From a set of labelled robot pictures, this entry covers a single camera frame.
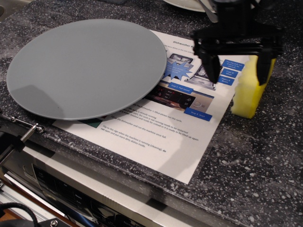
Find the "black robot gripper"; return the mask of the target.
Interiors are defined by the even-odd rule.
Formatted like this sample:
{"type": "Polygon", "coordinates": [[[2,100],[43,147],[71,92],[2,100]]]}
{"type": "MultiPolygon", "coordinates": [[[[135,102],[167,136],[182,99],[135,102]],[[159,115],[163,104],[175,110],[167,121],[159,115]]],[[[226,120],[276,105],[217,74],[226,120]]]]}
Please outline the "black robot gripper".
{"type": "Polygon", "coordinates": [[[212,0],[210,5],[213,25],[191,35],[194,54],[201,57],[208,79],[213,83],[218,81],[218,55],[258,55],[258,82],[260,86],[266,84],[275,57],[283,53],[283,30],[253,18],[253,10],[262,8],[255,0],[212,0]]]}

